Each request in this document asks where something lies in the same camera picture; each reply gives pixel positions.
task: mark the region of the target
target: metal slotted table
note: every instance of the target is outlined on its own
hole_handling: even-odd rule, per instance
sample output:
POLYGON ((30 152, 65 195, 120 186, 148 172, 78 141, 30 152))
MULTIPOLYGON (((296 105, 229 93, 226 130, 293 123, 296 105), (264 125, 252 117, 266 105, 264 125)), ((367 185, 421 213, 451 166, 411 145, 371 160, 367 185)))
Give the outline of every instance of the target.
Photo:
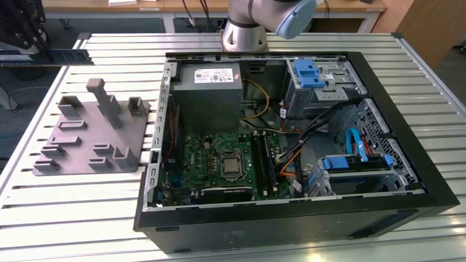
MULTIPOLYGON (((436 167, 463 203, 439 216, 417 219, 376 238, 237 251, 165 255, 132 231, 138 182, 133 173, 41 176, 31 164, 58 119, 55 102, 102 78, 117 100, 141 97, 153 132, 165 52, 218 51, 214 34, 93 34, 77 40, 96 66, 61 68, 13 156, 0 176, 0 261, 433 261, 466 258, 466 110, 403 39, 389 34, 302 34, 292 40, 268 35, 270 51, 359 51, 436 167)), ((140 163, 146 163, 150 137, 140 163)))

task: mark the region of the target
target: blue plastic latch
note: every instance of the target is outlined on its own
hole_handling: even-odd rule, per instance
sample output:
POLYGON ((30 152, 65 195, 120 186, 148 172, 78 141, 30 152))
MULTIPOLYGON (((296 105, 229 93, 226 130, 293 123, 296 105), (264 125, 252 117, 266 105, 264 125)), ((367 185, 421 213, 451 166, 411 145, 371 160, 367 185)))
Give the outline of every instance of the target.
POLYGON ((387 166, 392 167, 392 158, 391 158, 391 156, 388 154, 385 154, 383 156, 383 158, 384 158, 384 162, 387 163, 387 166))
POLYGON ((313 65, 310 59, 296 59, 293 61, 293 69, 300 80, 300 87, 321 88, 325 86, 325 82, 319 76, 319 68, 313 65))
POLYGON ((327 158, 321 159, 321 165, 324 170, 328 170, 332 167, 327 158))
POLYGON ((332 169, 344 169, 349 167, 345 157, 328 157, 327 159, 332 169))

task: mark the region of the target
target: sticker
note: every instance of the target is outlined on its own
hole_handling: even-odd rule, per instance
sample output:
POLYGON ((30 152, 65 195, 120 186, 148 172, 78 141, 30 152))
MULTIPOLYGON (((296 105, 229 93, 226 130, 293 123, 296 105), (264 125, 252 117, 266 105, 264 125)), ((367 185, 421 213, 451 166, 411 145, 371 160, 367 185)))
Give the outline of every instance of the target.
POLYGON ((383 8, 367 8, 367 12, 383 12, 383 8))
POLYGON ((300 193, 300 190, 302 189, 302 186, 298 184, 298 182, 294 180, 292 182, 292 187, 297 190, 297 192, 300 193))
POLYGON ((15 61, 15 60, 30 61, 31 58, 29 57, 29 55, 0 55, 0 60, 2 60, 2 61, 15 61))
POLYGON ((332 75, 320 75, 321 80, 333 79, 332 75))
POLYGON ((194 83, 228 82, 233 82, 233 70, 230 68, 197 69, 194 71, 194 83))
POLYGON ((138 8, 138 11, 160 11, 160 8, 138 8))
POLYGON ((278 116, 280 116, 280 118, 285 118, 285 109, 284 108, 278 109, 278 116))

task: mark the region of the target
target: wooden desk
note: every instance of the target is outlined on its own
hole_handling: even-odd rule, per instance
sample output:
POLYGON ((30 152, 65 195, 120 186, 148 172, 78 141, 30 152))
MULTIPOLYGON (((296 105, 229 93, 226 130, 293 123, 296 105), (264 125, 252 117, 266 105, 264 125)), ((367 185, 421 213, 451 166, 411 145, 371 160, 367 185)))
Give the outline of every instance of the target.
MULTIPOLYGON (((185 0, 193 17, 205 17, 198 0, 185 0)), ((82 18, 161 18, 165 33, 174 33, 174 18, 188 17, 181 0, 158 0, 157 2, 140 1, 134 5, 109 7, 108 0, 42 0, 46 18, 82 19, 82 18)), ((210 17, 226 17, 228 0, 206 0, 210 17)), ((381 0, 372 4, 359 0, 328 0, 329 18, 363 19, 359 33, 369 33, 381 12, 385 11, 381 0)), ((316 8, 313 18, 324 18, 325 5, 316 8)))

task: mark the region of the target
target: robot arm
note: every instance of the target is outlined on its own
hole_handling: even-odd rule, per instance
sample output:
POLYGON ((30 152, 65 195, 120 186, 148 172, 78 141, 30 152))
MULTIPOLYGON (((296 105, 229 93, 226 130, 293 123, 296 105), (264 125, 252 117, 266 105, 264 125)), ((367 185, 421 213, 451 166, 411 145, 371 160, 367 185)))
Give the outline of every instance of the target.
POLYGON ((280 37, 296 37, 306 27, 323 0, 233 0, 221 43, 226 51, 262 51, 264 29, 280 37))

